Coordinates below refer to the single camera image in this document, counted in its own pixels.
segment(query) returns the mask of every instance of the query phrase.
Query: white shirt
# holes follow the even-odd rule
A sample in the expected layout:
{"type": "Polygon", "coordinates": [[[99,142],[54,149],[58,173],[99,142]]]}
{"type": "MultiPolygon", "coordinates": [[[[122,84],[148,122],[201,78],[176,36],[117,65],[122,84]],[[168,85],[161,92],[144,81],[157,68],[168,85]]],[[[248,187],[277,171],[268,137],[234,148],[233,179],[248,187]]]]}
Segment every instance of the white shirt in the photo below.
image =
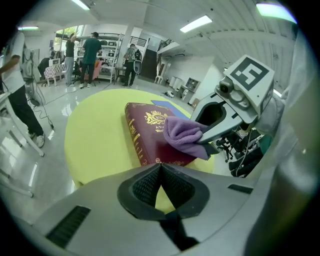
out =
{"type": "Polygon", "coordinates": [[[6,64],[11,60],[13,55],[20,56],[20,61],[17,65],[9,69],[2,74],[3,82],[8,88],[10,93],[14,93],[16,90],[25,85],[24,78],[21,74],[21,64],[24,52],[25,35],[18,32],[9,42],[4,52],[3,64],[6,64]]]}

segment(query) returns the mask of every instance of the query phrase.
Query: white ceiling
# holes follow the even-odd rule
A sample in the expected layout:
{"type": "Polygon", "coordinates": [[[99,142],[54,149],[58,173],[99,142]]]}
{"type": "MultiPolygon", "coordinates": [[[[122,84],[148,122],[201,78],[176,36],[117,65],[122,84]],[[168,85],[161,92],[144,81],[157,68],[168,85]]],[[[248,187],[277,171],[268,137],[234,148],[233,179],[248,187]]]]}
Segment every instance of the white ceiling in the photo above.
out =
{"type": "Polygon", "coordinates": [[[23,25],[38,24],[40,33],[49,33],[84,24],[134,24],[179,43],[179,52],[219,56],[227,67],[248,54],[275,70],[277,90],[282,92],[288,86],[295,44],[293,24],[262,17],[256,0],[82,1],[90,11],[71,0],[43,0],[25,17],[23,25]],[[188,33],[180,31],[203,15],[213,22],[188,33]]]}

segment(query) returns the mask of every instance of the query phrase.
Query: shiny floor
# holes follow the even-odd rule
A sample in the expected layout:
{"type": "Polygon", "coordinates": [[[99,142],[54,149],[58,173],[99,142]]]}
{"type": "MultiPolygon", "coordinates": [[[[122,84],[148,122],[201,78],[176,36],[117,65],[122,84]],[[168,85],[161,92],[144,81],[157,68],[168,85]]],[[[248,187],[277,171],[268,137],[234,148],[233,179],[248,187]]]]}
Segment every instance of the shiny floor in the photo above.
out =
{"type": "MultiPolygon", "coordinates": [[[[12,215],[32,224],[54,202],[71,194],[76,188],[72,181],[65,160],[64,140],[68,117],[77,105],[102,90],[123,88],[119,82],[115,85],[107,81],[96,83],[96,87],[79,89],[66,87],[65,80],[58,81],[57,86],[40,87],[44,95],[46,113],[53,122],[54,130],[48,124],[42,107],[35,108],[44,133],[44,157],[31,148],[22,136],[17,136],[23,147],[20,148],[8,135],[0,141],[0,169],[11,176],[10,182],[19,188],[31,187],[34,196],[28,197],[0,185],[0,195],[12,215]]],[[[150,83],[145,80],[135,79],[131,90],[141,90],[156,95],[162,95],[169,88],[163,85],[150,83]]],[[[193,108],[178,98],[170,99],[189,113],[193,108]]],[[[225,163],[225,155],[220,153],[215,156],[215,174],[228,175],[230,171],[225,163]]]]}

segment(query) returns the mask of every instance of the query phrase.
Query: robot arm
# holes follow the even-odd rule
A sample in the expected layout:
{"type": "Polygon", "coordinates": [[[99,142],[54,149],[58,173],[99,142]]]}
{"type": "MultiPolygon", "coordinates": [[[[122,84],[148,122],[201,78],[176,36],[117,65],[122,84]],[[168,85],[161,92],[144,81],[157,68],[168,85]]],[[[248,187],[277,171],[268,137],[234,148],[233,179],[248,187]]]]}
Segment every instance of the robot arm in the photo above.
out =
{"type": "Polygon", "coordinates": [[[273,96],[274,74],[248,55],[225,70],[214,92],[200,101],[191,116],[191,120],[208,126],[198,143],[217,140],[240,125],[253,127],[273,96]]]}

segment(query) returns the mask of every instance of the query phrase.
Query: backpack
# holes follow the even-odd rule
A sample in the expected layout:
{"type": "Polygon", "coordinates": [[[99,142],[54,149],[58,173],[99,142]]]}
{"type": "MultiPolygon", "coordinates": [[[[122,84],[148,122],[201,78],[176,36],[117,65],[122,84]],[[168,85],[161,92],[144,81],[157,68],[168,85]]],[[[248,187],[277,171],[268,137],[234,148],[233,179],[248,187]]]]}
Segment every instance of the backpack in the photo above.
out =
{"type": "Polygon", "coordinates": [[[139,49],[137,49],[135,52],[134,52],[134,59],[136,61],[141,61],[141,52],[139,51],[139,49]]]}

